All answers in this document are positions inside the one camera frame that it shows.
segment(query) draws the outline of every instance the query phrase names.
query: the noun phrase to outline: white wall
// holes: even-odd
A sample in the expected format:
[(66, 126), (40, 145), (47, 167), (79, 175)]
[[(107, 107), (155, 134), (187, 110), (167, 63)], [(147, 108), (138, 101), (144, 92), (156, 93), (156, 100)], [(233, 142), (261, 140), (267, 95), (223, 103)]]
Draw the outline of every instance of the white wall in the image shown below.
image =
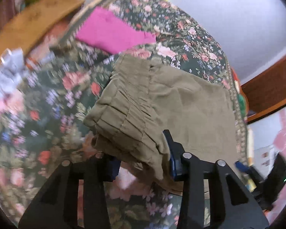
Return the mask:
[(242, 83), (286, 54), (286, 9), (280, 0), (170, 0), (221, 45)]

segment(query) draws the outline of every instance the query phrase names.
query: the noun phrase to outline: metal rivet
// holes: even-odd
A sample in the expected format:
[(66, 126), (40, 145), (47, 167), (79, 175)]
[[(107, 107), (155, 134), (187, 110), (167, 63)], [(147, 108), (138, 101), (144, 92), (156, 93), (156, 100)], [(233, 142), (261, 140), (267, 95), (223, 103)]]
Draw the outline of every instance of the metal rivet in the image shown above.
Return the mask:
[(217, 161), (217, 164), (218, 164), (219, 166), (225, 166), (225, 165), (226, 165), (226, 162), (223, 161), (223, 160), (218, 160), (218, 161)]
[(69, 160), (64, 160), (64, 161), (62, 162), (62, 166), (63, 166), (63, 167), (67, 167), (67, 166), (69, 166), (69, 164), (70, 164), (70, 161), (69, 161)]
[(189, 152), (185, 152), (185, 153), (182, 154), (182, 156), (183, 156), (184, 158), (190, 159), (190, 158), (192, 157), (192, 154), (189, 153)]
[(98, 159), (102, 158), (103, 156), (104, 156), (104, 153), (102, 152), (98, 152), (97, 154), (95, 154), (95, 157)]

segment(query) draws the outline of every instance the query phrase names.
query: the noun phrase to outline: pink cloth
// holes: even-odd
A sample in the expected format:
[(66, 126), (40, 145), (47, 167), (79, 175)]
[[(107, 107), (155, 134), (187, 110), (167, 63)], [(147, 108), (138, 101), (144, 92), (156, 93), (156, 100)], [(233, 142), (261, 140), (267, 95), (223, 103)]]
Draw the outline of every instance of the pink cloth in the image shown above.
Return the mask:
[(96, 7), (76, 38), (90, 46), (116, 54), (140, 44), (155, 43), (151, 33), (136, 31), (106, 9)]

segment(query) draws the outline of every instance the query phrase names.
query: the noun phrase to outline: floral fabric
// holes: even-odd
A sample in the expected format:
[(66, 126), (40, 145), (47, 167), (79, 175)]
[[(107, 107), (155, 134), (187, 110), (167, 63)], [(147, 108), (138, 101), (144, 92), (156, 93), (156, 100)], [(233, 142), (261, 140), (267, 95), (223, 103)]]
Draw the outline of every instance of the floral fabric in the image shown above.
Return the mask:
[[(161, 61), (230, 90), (235, 148), (245, 163), (246, 127), (219, 44), (193, 18), (163, 0), (102, 0), (98, 6), (113, 11), (136, 30), (156, 34), (156, 44), (137, 46), (127, 53)], [(87, 9), (69, 28), (54, 49), (54, 60), (37, 67), (11, 97), (0, 101), (0, 205), (15, 224), (63, 159), (76, 163), (96, 153), (95, 136), (82, 121), (108, 83), (118, 55), (75, 40), (93, 9)], [(138, 180), (126, 163), (105, 190), (112, 228), (176, 228), (182, 198)], [(206, 199), (205, 224), (210, 221), (208, 206)], [(79, 198), (79, 225), (81, 207)]]

